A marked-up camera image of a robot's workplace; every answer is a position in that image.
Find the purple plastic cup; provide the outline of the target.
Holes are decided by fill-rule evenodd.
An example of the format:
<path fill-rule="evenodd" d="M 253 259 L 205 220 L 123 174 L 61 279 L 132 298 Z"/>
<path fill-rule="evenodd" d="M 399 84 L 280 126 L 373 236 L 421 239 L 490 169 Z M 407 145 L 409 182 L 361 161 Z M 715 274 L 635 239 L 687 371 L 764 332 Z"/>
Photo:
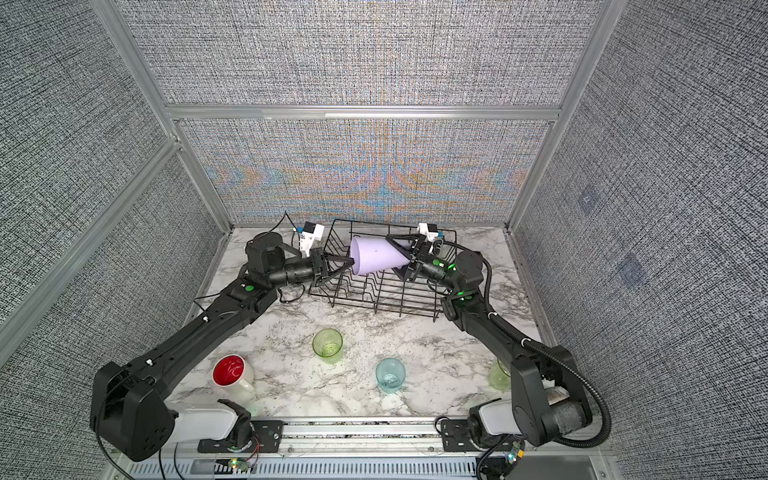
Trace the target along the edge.
<path fill-rule="evenodd" d="M 357 276 L 400 268 L 410 263 L 410 259 L 398 248 L 381 237 L 353 237 L 350 256 L 354 261 L 352 272 Z"/>

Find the black wire dish rack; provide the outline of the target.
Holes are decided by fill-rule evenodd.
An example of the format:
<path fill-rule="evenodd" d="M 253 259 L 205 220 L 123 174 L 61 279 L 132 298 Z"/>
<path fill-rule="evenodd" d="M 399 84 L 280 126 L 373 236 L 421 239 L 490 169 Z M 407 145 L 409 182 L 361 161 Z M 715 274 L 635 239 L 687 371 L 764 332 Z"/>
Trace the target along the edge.
<path fill-rule="evenodd" d="M 415 226 L 385 224 L 349 219 L 333 220 L 326 228 L 323 251 L 346 256 L 350 243 L 357 237 L 384 239 L 388 234 L 415 234 Z M 320 286 L 309 294 L 321 297 L 333 306 L 349 306 L 374 312 L 417 315 L 432 320 L 442 314 L 441 298 L 447 292 L 434 281 L 423 277 L 406 280 L 393 269 L 355 275 L 350 270 Z"/>

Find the green transparent cup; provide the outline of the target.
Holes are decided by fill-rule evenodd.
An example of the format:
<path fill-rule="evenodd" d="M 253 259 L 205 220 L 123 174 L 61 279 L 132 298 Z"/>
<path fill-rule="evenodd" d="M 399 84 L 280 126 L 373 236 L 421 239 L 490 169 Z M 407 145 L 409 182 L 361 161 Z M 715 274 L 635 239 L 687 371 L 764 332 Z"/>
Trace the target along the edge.
<path fill-rule="evenodd" d="M 335 364 L 341 360 L 343 345 L 342 334 L 332 328 L 317 332 L 312 340 L 314 354 L 327 364 Z"/>

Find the teal transparent cup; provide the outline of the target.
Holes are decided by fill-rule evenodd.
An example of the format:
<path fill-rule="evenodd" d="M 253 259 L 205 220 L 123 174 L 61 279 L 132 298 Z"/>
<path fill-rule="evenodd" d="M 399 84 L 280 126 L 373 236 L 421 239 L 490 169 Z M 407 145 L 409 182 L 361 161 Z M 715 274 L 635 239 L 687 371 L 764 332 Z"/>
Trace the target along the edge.
<path fill-rule="evenodd" d="M 375 376 L 378 386 L 383 392 L 396 393 L 405 381 L 405 366 L 396 358 L 385 358 L 377 364 Z"/>

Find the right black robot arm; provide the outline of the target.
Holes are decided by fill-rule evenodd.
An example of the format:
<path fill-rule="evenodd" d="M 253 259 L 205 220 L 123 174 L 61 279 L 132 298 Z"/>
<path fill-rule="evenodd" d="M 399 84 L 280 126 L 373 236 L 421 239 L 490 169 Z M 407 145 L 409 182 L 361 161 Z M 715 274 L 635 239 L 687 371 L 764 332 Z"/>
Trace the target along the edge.
<path fill-rule="evenodd" d="M 389 234 L 386 240 L 409 260 L 408 272 L 447 290 L 441 300 L 446 318 L 485 345 L 509 372 L 517 437 L 533 446 L 555 442 L 571 448 L 593 448 L 609 439 L 607 402 L 570 352 L 532 339 L 491 305 L 493 269 L 481 253 L 452 242 L 457 254 L 446 260 L 432 253 L 421 234 Z"/>

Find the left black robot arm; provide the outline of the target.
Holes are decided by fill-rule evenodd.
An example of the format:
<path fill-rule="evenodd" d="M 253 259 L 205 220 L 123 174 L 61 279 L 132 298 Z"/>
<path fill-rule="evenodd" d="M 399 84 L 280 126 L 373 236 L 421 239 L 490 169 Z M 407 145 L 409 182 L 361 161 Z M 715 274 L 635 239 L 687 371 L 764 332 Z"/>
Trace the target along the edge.
<path fill-rule="evenodd" d="M 277 302 L 280 288 L 322 284 L 356 262 L 320 248 L 303 256 L 276 232 L 256 235 L 245 252 L 236 279 L 196 318 L 127 364 L 109 362 L 97 371 L 89 421 L 99 445 L 111 444 L 132 461 L 192 440 L 218 441 L 232 451 L 252 447 L 251 415 L 235 401 L 198 408 L 169 406 L 167 397 L 201 360 Z"/>

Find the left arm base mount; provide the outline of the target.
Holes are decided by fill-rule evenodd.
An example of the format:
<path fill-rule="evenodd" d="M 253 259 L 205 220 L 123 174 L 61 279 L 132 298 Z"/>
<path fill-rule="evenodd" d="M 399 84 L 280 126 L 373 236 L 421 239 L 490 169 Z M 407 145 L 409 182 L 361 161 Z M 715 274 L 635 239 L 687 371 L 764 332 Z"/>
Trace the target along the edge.
<path fill-rule="evenodd" d="M 216 404 L 223 413 L 233 414 L 234 422 L 222 435 L 198 442 L 198 453 L 277 453 L 285 423 L 281 420 L 254 420 L 243 406 L 228 399 Z"/>

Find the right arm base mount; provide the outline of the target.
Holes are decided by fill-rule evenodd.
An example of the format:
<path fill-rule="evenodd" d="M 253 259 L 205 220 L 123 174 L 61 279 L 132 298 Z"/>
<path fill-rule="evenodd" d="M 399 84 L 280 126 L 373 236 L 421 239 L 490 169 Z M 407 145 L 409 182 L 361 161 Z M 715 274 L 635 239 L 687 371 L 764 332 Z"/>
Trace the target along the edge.
<path fill-rule="evenodd" d="M 496 398 L 471 407 L 466 417 L 450 418 L 441 416 L 435 419 L 434 427 L 442 441 L 445 452 L 484 452 L 494 447 L 499 441 L 499 450 L 511 449 L 513 440 L 505 440 L 505 433 L 496 433 L 487 426 L 488 422 L 499 423 L 502 427 L 513 424 L 509 412 L 511 401 Z"/>

